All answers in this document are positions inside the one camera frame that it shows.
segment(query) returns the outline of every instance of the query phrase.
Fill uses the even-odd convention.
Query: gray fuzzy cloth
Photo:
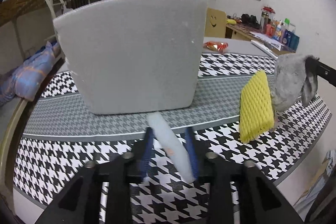
[[[274,87],[271,89],[273,108],[284,112],[301,96],[306,107],[317,92],[317,75],[306,69],[307,58],[312,55],[284,54],[278,57],[275,65]]]

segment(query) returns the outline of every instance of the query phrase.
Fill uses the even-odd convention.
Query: sheet of paper
[[[262,33],[251,32],[251,34],[253,34],[255,37],[258,37],[258,38],[266,41],[267,43],[272,44],[272,46],[274,46],[276,49],[278,49],[279,51],[281,51],[282,44],[279,41],[277,41],[275,39],[272,39],[272,38],[270,38],[270,37],[268,37],[268,36],[266,36],[266,35],[264,35]]]

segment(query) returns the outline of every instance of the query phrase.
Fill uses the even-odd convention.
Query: red plastic package
[[[203,48],[207,48],[208,50],[215,51],[218,53],[224,53],[228,46],[229,46],[228,43],[218,41],[208,41],[203,44]]]

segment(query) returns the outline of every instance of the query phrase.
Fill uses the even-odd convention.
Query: screw
[[[132,153],[132,152],[126,152],[126,153],[123,153],[123,158],[124,158],[124,159],[130,159],[130,158],[133,158],[133,153]]]
[[[93,161],[93,160],[88,160],[86,163],[85,163],[85,167],[86,168],[93,168],[95,167],[96,163]]]
[[[247,160],[246,162],[244,162],[244,165],[248,168],[255,166],[254,162],[251,160]]]
[[[218,155],[214,152],[208,152],[205,154],[205,156],[208,158],[208,159],[215,159],[218,157]]]

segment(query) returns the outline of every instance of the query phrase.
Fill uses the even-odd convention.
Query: yellow mesh sponge
[[[274,126],[267,76],[258,71],[243,87],[240,95],[240,141],[248,143]]]

